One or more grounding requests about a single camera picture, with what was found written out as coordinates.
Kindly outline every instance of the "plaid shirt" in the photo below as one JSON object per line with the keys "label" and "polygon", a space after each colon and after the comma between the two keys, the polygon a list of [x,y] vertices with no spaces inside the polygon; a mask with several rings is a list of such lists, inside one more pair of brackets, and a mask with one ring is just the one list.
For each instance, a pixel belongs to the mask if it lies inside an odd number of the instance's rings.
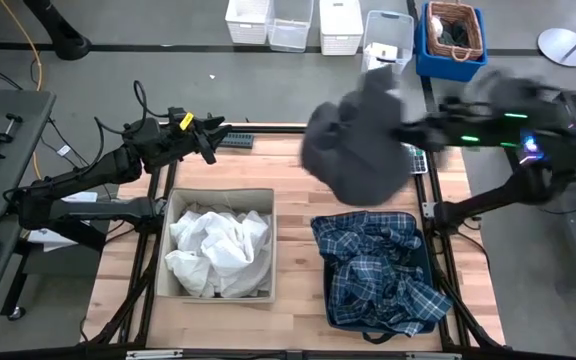
{"label": "plaid shirt", "polygon": [[420,267],[405,266],[423,245],[412,215],[362,211],[316,217],[311,226],[334,269],[328,307],[338,325],[413,336],[450,309],[450,299],[423,282]]}

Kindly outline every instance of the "gray floor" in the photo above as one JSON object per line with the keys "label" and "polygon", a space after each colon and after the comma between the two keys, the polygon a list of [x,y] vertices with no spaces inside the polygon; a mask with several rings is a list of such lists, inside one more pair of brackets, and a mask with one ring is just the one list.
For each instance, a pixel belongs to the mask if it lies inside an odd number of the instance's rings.
{"label": "gray floor", "polygon": [[[48,37],[19,0],[9,0],[36,42]],[[54,0],[65,16],[98,44],[230,45],[223,21],[226,0]],[[471,0],[484,11],[487,41],[493,49],[535,49],[539,32],[549,27],[576,31],[576,0]],[[363,11],[406,13],[405,0],[362,0]],[[319,45],[315,11],[309,45]],[[23,42],[0,8],[0,41]],[[28,52],[0,51],[0,70],[32,88]],[[357,81],[360,56],[327,58],[318,54],[110,53],[96,52],[76,62],[42,54],[45,88],[58,95],[54,117],[72,144],[88,159],[97,151],[92,116],[118,128],[139,116],[131,83],[139,79],[149,104],[161,110],[184,106],[240,122],[306,122],[323,101],[337,101]],[[518,75],[537,76],[553,85],[576,89],[576,69],[541,57],[493,57],[490,66]],[[461,90],[432,81],[437,98]],[[407,119],[425,111],[423,91],[409,64],[402,79]],[[45,138],[61,146],[47,129]],[[107,136],[106,149],[119,145]],[[38,148],[44,174],[58,174],[68,164],[43,146]],[[510,169],[500,151],[464,151],[473,193],[501,184]],[[33,179],[28,171],[24,181]],[[576,291],[558,291],[564,277],[576,274],[576,260],[562,239],[562,223],[533,207],[514,205],[484,217],[483,239],[490,254],[495,294],[507,343],[516,349],[576,355]],[[64,250],[32,265],[34,275],[22,304],[29,314],[18,323],[0,317],[0,351],[66,346],[79,339],[96,269],[86,249]],[[0,306],[18,260],[0,287]],[[75,263],[66,274],[56,264]]]}

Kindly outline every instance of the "wooden tabletop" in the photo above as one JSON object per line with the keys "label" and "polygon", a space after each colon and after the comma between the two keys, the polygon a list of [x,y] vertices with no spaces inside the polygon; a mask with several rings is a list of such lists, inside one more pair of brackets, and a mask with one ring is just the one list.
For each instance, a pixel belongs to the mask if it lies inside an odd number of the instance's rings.
{"label": "wooden tabletop", "polygon": [[[215,165],[206,165],[198,155],[187,156],[180,164],[175,187],[275,189],[277,299],[273,304],[224,305],[185,304],[176,299],[156,297],[148,347],[356,351],[441,349],[437,329],[410,339],[397,336],[382,345],[372,345],[364,341],[360,333],[328,326],[323,302],[323,261],[309,220],[313,216],[360,208],[337,202],[324,184],[301,168],[298,158],[300,142],[301,135],[257,135],[252,150],[219,150]],[[445,164],[439,171],[444,200],[463,200],[470,196],[470,191],[461,152],[452,149],[446,155]],[[160,189],[163,189],[164,179],[165,171]],[[124,199],[145,196],[149,180],[149,176],[143,176],[139,181],[121,186],[118,196]],[[414,184],[411,181],[387,204],[370,210],[405,211],[415,215],[419,221]],[[481,241],[479,232],[466,228],[461,230]],[[137,235],[126,235],[104,249],[84,326],[89,337],[99,333],[126,296],[136,240]],[[484,255],[458,236],[452,237],[452,246],[464,302],[492,338],[503,343]],[[138,323],[140,313],[141,303],[138,303],[131,335],[136,333],[135,323]],[[452,310],[448,320],[452,337],[456,339]]]}

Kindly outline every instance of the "blue bin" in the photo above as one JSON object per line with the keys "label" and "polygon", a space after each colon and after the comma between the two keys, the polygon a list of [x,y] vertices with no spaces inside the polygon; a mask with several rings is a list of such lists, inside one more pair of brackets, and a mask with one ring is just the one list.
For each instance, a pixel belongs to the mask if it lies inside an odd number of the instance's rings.
{"label": "blue bin", "polygon": [[[430,268],[430,258],[428,257],[428,250],[426,249],[426,242],[424,240],[424,236],[417,229],[415,231],[415,236],[421,239],[421,246],[415,250],[410,252],[410,259],[408,261],[407,266],[418,266],[424,272],[424,284],[428,286],[433,286],[432,283],[432,273]],[[332,278],[334,276],[334,269],[328,262],[324,262],[324,303],[326,306],[326,320],[328,320],[328,324],[336,329],[345,330],[345,331],[354,331],[354,332],[361,332],[364,333],[364,339],[375,344],[379,344],[382,341],[379,340],[372,340],[367,333],[381,333],[386,335],[393,335],[391,329],[386,327],[370,327],[363,322],[358,322],[356,324],[345,324],[345,325],[338,325],[334,322],[331,318],[330,312],[328,311],[328,298],[330,295],[330,286],[332,285]],[[424,325],[424,327],[419,331],[419,334],[428,334],[435,330],[435,324],[428,322]]]}
{"label": "blue bin", "polygon": [[417,75],[428,76],[440,79],[468,82],[477,73],[480,67],[488,63],[488,49],[486,48],[486,32],[484,31],[484,17],[479,9],[475,9],[481,37],[483,40],[483,54],[477,61],[467,60],[458,62],[452,58],[444,56],[434,56],[428,54],[428,36],[426,32],[426,16],[428,13],[428,3],[423,5],[421,11],[421,21],[415,32],[415,48],[417,52]]}

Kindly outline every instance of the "open box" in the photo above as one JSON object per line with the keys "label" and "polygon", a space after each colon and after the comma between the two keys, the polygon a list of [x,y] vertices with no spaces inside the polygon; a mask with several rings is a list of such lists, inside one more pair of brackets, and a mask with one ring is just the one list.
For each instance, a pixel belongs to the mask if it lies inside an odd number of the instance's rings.
{"label": "open box", "polygon": [[[179,283],[175,274],[168,270],[165,256],[176,249],[176,244],[170,236],[170,225],[177,222],[186,209],[192,204],[202,206],[224,205],[232,208],[235,213],[257,211],[260,215],[270,215],[271,242],[271,279],[270,291],[260,291],[256,297],[242,298],[198,298],[191,296]],[[194,303],[271,303],[275,301],[277,279],[277,215],[275,211],[275,194],[272,189],[234,189],[234,190],[203,190],[203,189],[173,189],[168,198],[166,216],[164,218],[155,295],[178,298]]]}

